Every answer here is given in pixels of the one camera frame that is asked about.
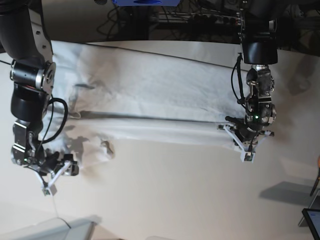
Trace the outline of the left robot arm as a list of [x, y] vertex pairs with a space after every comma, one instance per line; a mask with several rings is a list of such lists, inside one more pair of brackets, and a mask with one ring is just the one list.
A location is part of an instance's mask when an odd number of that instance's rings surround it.
[[227, 86], [225, 65], [177, 55], [90, 43], [57, 43], [60, 88], [69, 101], [76, 125], [64, 135], [63, 148], [75, 152], [94, 140], [107, 151], [110, 138], [213, 145], [235, 144], [241, 159], [254, 159], [258, 137], [276, 118], [271, 93], [274, 79], [269, 66], [278, 61], [273, 36], [257, 32], [256, 16], [244, 10], [238, 55], [233, 74], [246, 75], [248, 95]]

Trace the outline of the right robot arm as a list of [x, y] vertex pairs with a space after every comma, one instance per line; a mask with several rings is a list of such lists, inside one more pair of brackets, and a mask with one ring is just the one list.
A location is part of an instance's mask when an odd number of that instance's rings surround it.
[[44, 193], [52, 195], [57, 179], [76, 176], [79, 166], [72, 154], [61, 155], [44, 148], [54, 136], [40, 137], [48, 106], [60, 103], [63, 115], [69, 113], [67, 103], [52, 95], [56, 63], [40, 0], [1, 1], [0, 43], [12, 59], [10, 111], [16, 118], [12, 162], [34, 171]]

